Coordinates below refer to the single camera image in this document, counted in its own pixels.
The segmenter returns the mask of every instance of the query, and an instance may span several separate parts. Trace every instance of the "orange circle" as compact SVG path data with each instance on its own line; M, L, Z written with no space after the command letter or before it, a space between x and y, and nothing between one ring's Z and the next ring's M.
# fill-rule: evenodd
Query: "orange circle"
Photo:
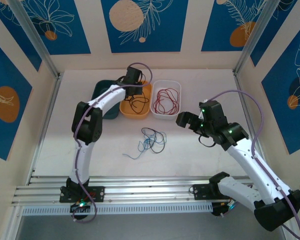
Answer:
M9 86L0 87L0 119L13 123L19 114L20 101L17 92Z
M298 107L298 98L295 95L288 98L288 107L292 110Z
M117 1L109 11L109 18L113 27L121 32L136 30L145 20L142 9L132 0Z
M51 41L54 41L57 39L57 34L54 31L48 30L44 33L44 35L47 39L49 39Z
M233 47L244 47L255 25L256 23L254 21L250 21L238 26L230 36L230 44Z
M216 3L219 5L225 4L228 0L216 0Z
M143 36L139 38L140 43L144 43L145 41L146 41L146 39Z

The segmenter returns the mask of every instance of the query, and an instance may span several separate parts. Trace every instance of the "white wall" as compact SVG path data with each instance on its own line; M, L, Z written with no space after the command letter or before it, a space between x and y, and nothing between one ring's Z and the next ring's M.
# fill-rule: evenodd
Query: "white wall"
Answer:
M249 60L239 74L239 81L243 90L252 94L259 101L264 111L265 122L260 141L266 159L277 175L292 189L300 189L300 150L291 155L288 154L261 82L299 30L300 0L295 4L257 66L254 68ZM248 101L248 105L252 113L254 126L258 127L260 124L258 109L250 101Z
M0 159L0 234L16 186L24 185L54 86L44 64L37 72L0 20L0 47L32 85L7 161Z
M53 55L58 70L122 69L143 62L153 69L232 69L240 51L201 52L215 0L189 0L181 52L111 53L99 0L75 0L91 54Z

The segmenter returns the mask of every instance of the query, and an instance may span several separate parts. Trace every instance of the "blue wire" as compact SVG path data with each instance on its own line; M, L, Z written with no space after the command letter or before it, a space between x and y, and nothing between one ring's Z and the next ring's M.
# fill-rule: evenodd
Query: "blue wire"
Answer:
M153 134L147 134L146 129L153 131ZM167 135L163 131L159 132L159 131L155 131L151 128L144 127L144 128L141 129L141 132L143 133L144 141L143 142L139 141L139 144L138 144L138 151L140 152L139 156L132 157L132 156L126 154L126 153L123 153L122 155L127 156L127 157L129 157L133 160L136 160L145 151L147 151L148 149L152 149L152 147L155 144L163 145L163 148L165 147L165 145L167 143Z

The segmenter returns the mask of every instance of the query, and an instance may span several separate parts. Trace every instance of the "white table surface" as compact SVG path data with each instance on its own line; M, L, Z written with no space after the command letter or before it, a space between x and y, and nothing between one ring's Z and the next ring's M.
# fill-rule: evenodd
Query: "white table surface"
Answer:
M149 79L147 70L142 70ZM66 70L56 98L33 176L68 176L72 170L75 141L71 131L76 106L89 101L98 81L115 80L125 70ZM199 102L229 89L236 89L230 69L154 69L153 81L175 80L181 84L181 111L199 113ZM243 108L237 93L217 99L228 122L240 123L248 131ZM143 141L142 127L163 131L167 135L165 149L160 154L151 150L139 159L137 146ZM210 139L201 138L207 145ZM174 120L160 120L151 112L144 120L125 118L103 120L100 139L96 142L90 163L91 176L213 176L225 171L233 176L245 176L239 164L221 146L207 148L198 142L198 135L184 129Z

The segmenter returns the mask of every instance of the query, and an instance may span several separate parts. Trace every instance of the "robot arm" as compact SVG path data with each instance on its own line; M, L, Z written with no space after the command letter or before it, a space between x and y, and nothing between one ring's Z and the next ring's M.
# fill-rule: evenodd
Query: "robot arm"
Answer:
M79 102L72 123L72 132L76 135L75 149L76 153L73 160L72 171L66 181L66 186L60 188L60 202L73 203L78 202L87 197L79 181L84 188L93 195L99 195L100 191L103 194L104 187L89 187L89 166L92 155L92 150L96 141L102 134L103 115L117 103L132 97L142 94L142 83L139 81L142 72L136 68L129 66L125 76L120 77L116 84L102 95L98 96L89 102ZM85 116L79 129L79 122Z
M96 137L92 137L91 139L86 139L86 142L84 142L84 138L87 138L89 134L86 133L87 130L89 130L89 125L87 126L88 129L82 128L81 129L81 139L78 138L78 141L80 142L81 147L79 147L79 144L75 142L75 149L76 151L79 151L78 153L78 160L77 160L77 171L79 175L79 179L82 183L85 183L89 180L89 166L90 166L90 160L91 160L91 154L92 150L95 146L96 141L98 140L98 136L100 137L101 131L102 131L102 117L104 114L110 110L114 105L117 103L123 101L126 98L126 90L123 88L117 89L119 85L112 85L106 92L104 92L102 95L97 97L96 99L93 99L89 101L88 103L84 104L84 107L92 106L94 103L96 103L93 108L95 110L92 111L92 114L95 113L96 117L93 119L93 116L91 115L90 122L91 125L95 127L95 131L93 131L93 134ZM73 132L75 131L77 125L77 121L73 121ZM75 158L77 156L74 156L73 161L73 167L72 172L70 174L70 179L74 183L78 183L78 179L76 176L76 169L75 169Z
M203 186L202 189L212 189L211 192L217 195L237 200L253 211L258 222L268 231L273 231L291 219L294 216L292 210L279 190L287 195L296 212L300 209L300 191L292 191L257 152L255 156L252 155L252 141L248 134L238 123L228 123L219 102L201 102L199 108L199 116L190 112L180 113L177 125L185 128L190 124L189 129L196 134L211 137L216 144L221 145L244 169L257 191L239 183L225 172L213 176L209 181L210 186ZM259 159L280 187L275 186L256 159Z

